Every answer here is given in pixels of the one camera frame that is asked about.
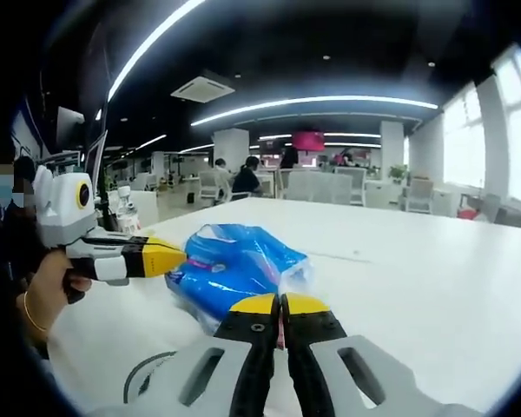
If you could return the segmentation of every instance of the plastic bottle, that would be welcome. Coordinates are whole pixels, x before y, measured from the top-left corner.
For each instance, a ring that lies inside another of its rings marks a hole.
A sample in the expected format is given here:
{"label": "plastic bottle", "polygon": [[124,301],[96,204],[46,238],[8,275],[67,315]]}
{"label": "plastic bottle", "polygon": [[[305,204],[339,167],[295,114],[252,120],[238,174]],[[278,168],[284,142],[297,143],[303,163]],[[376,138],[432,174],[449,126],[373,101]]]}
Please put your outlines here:
{"label": "plastic bottle", "polygon": [[134,234],[137,230],[141,229],[139,223],[139,215],[137,213],[137,207],[129,198],[131,195],[131,188],[129,185],[125,185],[118,189],[118,208],[115,212],[115,216],[118,220],[120,231],[129,235]]}

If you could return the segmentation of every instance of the ceiling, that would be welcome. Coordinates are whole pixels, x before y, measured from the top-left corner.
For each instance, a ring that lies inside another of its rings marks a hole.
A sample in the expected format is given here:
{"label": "ceiling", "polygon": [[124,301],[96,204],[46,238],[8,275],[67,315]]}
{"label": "ceiling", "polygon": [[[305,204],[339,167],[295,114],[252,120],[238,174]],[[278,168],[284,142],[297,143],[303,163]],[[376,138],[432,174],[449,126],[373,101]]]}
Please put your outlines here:
{"label": "ceiling", "polygon": [[[49,50],[38,94],[31,95],[52,148],[58,105],[85,115],[88,138],[105,122],[107,146],[123,146],[116,155],[163,134],[143,152],[181,150],[231,127],[248,129],[254,140],[297,129],[378,134],[380,121],[396,120],[408,134],[440,109],[297,103],[190,123],[310,96],[388,96],[441,106],[470,81],[489,76],[491,61],[512,42],[485,4],[468,0],[206,0],[145,52],[96,122],[125,63],[185,2],[97,3],[100,8],[77,10],[84,24],[73,17],[65,24],[67,35]],[[235,92],[204,104],[170,95],[205,71]]]}

